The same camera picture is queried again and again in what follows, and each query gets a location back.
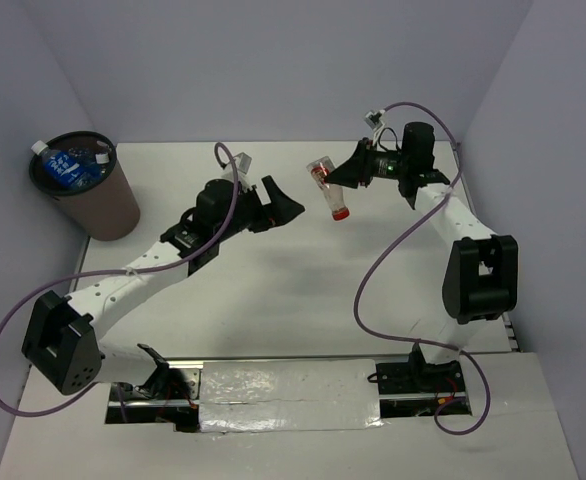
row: red bottle cap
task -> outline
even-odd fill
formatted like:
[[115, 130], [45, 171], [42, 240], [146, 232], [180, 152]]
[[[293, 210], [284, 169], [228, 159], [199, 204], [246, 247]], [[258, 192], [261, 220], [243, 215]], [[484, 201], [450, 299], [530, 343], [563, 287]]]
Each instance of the red bottle cap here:
[[344, 220], [350, 214], [351, 212], [349, 212], [348, 208], [343, 208], [341, 210], [338, 210], [337, 212], [333, 212], [333, 220], [339, 222], [340, 220]]

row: white wall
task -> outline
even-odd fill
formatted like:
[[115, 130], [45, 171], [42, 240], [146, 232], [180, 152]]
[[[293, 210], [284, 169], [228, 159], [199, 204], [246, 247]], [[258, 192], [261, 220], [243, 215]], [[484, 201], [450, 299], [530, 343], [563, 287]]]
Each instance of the white wall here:
[[[30, 185], [27, 164], [35, 140], [87, 128], [23, 8], [0, 0], [0, 319], [29, 290], [75, 265], [83, 235]], [[28, 315], [27, 308], [15, 318], [0, 345], [0, 394], [14, 405], [26, 375], [20, 347]], [[12, 422], [0, 411], [0, 458]]]
[[367, 110], [401, 99], [461, 134], [531, 4], [23, 1], [120, 141], [354, 139]]
[[516, 332], [586, 480], [586, 2], [535, 0], [463, 146], [480, 215], [520, 242]]

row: trash bin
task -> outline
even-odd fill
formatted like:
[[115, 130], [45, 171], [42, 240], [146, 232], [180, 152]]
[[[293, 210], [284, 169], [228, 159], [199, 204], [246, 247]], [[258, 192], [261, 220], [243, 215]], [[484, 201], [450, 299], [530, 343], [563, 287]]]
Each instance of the trash bin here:
[[69, 217], [79, 223], [96, 240], [117, 240], [129, 234], [140, 220], [137, 205], [122, 167], [117, 160], [115, 146], [104, 135], [96, 132], [71, 132], [47, 142], [50, 148], [68, 151], [71, 148], [88, 148], [99, 151], [98, 141], [111, 151], [106, 171], [94, 183], [77, 190], [64, 190], [51, 178], [34, 155], [29, 165], [33, 184], [46, 194]]

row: white table surface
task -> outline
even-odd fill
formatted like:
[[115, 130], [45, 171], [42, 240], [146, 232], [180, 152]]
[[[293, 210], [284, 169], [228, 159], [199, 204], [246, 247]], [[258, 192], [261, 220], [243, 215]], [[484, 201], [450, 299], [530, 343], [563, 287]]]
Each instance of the white table surface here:
[[[354, 147], [354, 142], [229, 143], [231, 151], [253, 157], [249, 175], [263, 201], [260, 179], [272, 175], [306, 212], [284, 227], [228, 240], [218, 258], [131, 312], [107, 339], [146, 343], [168, 357], [409, 352], [409, 344], [362, 332], [352, 305], [366, 270], [419, 214], [399, 195], [396, 182], [376, 179], [368, 189], [345, 191], [351, 216], [335, 222], [305, 168], [324, 155], [341, 164]], [[449, 145], [438, 142], [435, 154], [439, 168], [453, 178]], [[84, 271], [121, 267], [137, 258], [220, 173], [211, 143], [122, 144], [118, 155], [142, 218], [122, 240], [92, 240]], [[458, 194], [466, 198], [461, 185]], [[361, 305], [364, 320], [386, 333], [433, 338], [451, 321], [441, 297], [449, 249], [430, 225], [418, 230], [369, 283]], [[510, 351], [502, 322], [478, 334], [470, 350]]]
[[[370, 263], [418, 218], [393, 182], [377, 180], [368, 190], [347, 191], [351, 217], [333, 222], [304, 167], [323, 155], [341, 163], [352, 142], [229, 146], [253, 157], [254, 182], [272, 174], [307, 212], [287, 227], [226, 242], [219, 258], [137, 309], [109, 339], [194, 358], [407, 352], [410, 346], [360, 332], [351, 313], [352, 296]], [[218, 173], [211, 151], [207, 143], [120, 145], [142, 219], [118, 242], [91, 241], [82, 269], [119, 267], [151, 245]], [[453, 177], [450, 148], [438, 143], [436, 158]], [[432, 333], [447, 319], [440, 298], [447, 258], [434, 230], [418, 231], [372, 280], [362, 305], [365, 321], [387, 333]], [[471, 350], [510, 351], [502, 323], [493, 322]], [[498, 408], [478, 432], [464, 438], [442, 434], [431, 418], [393, 419], [362, 431], [227, 435], [179, 434], [160, 424], [104, 425], [108, 386], [99, 385], [56, 415], [16, 419], [0, 479], [576, 479], [535, 356], [488, 354], [478, 360]], [[481, 387], [467, 370], [477, 414]], [[517, 388], [520, 384], [529, 388]], [[36, 410], [60, 401], [32, 369], [20, 406]], [[445, 422], [462, 428], [471, 419]]]

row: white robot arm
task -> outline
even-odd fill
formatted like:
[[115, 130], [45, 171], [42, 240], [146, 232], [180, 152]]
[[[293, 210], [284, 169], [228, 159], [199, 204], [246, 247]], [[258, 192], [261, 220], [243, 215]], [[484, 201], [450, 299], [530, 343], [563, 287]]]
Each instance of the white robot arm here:
[[[379, 139], [384, 123], [379, 116], [366, 117]], [[436, 340], [464, 349], [486, 325], [510, 311], [517, 302], [518, 246], [509, 235], [499, 236], [483, 225], [449, 187], [449, 180], [433, 168], [433, 127], [413, 122], [404, 128], [402, 147], [377, 150], [377, 141], [364, 138], [355, 152], [325, 179], [348, 188], [367, 187], [374, 177], [396, 180], [411, 208], [426, 215], [448, 202], [430, 218], [431, 224], [451, 249], [442, 285], [446, 323]], [[435, 346], [422, 348], [427, 364], [441, 365], [457, 359], [457, 352]]]
[[142, 344], [115, 347], [102, 338], [131, 310], [217, 257], [223, 241], [244, 230], [259, 233], [286, 225], [304, 212], [270, 176], [262, 183], [271, 203], [262, 205], [255, 187], [240, 175], [241, 189], [224, 233], [206, 251], [184, 261], [209, 243], [224, 222], [233, 197], [228, 169], [206, 184], [179, 223], [123, 269], [126, 275], [102, 278], [64, 298], [49, 291], [36, 300], [22, 353], [63, 395], [94, 382], [129, 383], [149, 397], [165, 389], [171, 373], [157, 352]]

